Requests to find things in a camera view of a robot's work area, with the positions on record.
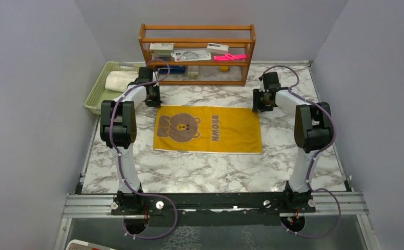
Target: wooden shelf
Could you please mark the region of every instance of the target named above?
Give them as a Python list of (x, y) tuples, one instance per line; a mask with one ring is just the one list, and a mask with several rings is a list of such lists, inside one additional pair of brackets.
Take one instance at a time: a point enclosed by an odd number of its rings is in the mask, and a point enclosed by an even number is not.
[(167, 81), (164, 80), (161, 82), (162, 85), (236, 85), (242, 86), (242, 81), (185, 81), (185, 84), (182, 83), (183, 81)]
[[(169, 65), (179, 65), (179, 66), (247, 66), (249, 63), (247, 61), (166, 61)], [(153, 61), (150, 66), (163, 66), (165, 65), (161, 61)]]
[[(206, 37), (146, 37), (147, 30), (215, 30), (215, 31), (228, 31), (230, 34), (233, 31), (248, 31), (248, 38), (206, 38)], [(142, 49), (142, 55), (145, 63), (148, 63), (152, 59), (152, 55), (149, 51), (150, 43), (174, 43), (174, 48), (204, 48), (208, 43), (219, 43), (228, 45), (230, 48), (243, 49), (243, 54), (247, 55), (247, 59), (244, 61), (184, 61), (175, 62), (167, 61), (169, 65), (180, 65), (180, 66), (236, 66), (240, 67), (241, 81), (198, 81), (198, 80), (182, 80), (182, 81), (162, 81), (161, 84), (170, 85), (245, 85), (246, 78), (248, 76), (249, 66), (251, 64), (252, 54), (255, 47), (255, 29), (254, 25), (249, 26), (187, 26), (187, 25), (145, 25), (142, 24), (139, 32), (139, 44)], [(161, 61), (153, 61), (149, 64), (151, 67), (163, 66), (165, 65)]]
[(146, 30), (252, 30), (252, 25), (145, 25)]

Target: gray wall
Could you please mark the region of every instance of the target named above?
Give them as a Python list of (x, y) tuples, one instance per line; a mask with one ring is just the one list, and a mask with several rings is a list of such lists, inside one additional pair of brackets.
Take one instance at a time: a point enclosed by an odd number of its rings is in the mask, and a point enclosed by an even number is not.
[(0, 1), (0, 249), (53, 249), (105, 60), (74, 2)]
[(75, 0), (106, 60), (142, 61), (140, 24), (254, 24), (254, 60), (312, 60), (346, 0)]
[(404, 249), (404, 0), (348, 0), (313, 72), (382, 249)]

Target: brown bear illustration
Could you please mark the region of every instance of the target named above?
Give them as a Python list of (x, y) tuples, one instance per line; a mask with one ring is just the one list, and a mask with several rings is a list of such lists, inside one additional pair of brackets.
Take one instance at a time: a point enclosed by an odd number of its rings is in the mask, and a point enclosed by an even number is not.
[(179, 113), (172, 117), (160, 116), (157, 135), (169, 137), (175, 142), (189, 142), (200, 136), (198, 132), (200, 121), (200, 118), (188, 113)]

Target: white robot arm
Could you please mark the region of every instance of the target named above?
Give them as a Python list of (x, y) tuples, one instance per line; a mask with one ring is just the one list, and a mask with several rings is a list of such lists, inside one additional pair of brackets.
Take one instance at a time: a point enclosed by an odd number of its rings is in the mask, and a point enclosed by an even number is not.
[[(139, 69), (139, 77), (135, 82), (130, 83), (127, 89), (133, 88), (135, 85), (143, 82), (151, 82), (153, 79), (153, 71), (146, 67)], [(113, 101), (103, 101), (101, 106), (101, 139), (110, 147), (111, 153), (117, 159), (116, 149), (112, 147), (109, 140), (109, 126), (111, 122), (111, 114), (114, 110), (116, 98)], [(113, 141), (119, 148), (121, 153), (121, 168), (127, 181), (134, 190), (141, 190), (141, 183), (136, 172), (136, 164), (134, 163), (133, 143), (136, 140), (136, 116), (135, 108), (145, 102), (147, 106), (160, 107), (160, 87), (156, 84), (140, 86), (133, 89), (120, 102), (116, 114), (121, 116), (122, 121), (115, 119), (113, 125)], [(119, 168), (117, 168), (119, 178), (119, 191), (130, 194), (132, 191), (124, 184)]]
[[(313, 176), (317, 160), (322, 153), (314, 155), (324, 148), (332, 139), (333, 128), (329, 118), (317, 107), (310, 105), (292, 95), (287, 87), (281, 87), (277, 72), (266, 73), (261, 77), (261, 89), (253, 90), (253, 111), (272, 111), (281, 107), (295, 114), (294, 139), (298, 146), (294, 171), (286, 188), (293, 192), (308, 192), (307, 175)], [(328, 103), (318, 103), (328, 113)]]

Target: yellow towel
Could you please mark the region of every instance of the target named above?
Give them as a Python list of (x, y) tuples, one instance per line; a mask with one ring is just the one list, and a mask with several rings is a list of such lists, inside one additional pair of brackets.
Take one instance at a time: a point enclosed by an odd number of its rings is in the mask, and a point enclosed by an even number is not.
[(162, 106), (157, 111), (153, 148), (261, 154), (259, 115), (250, 108)]

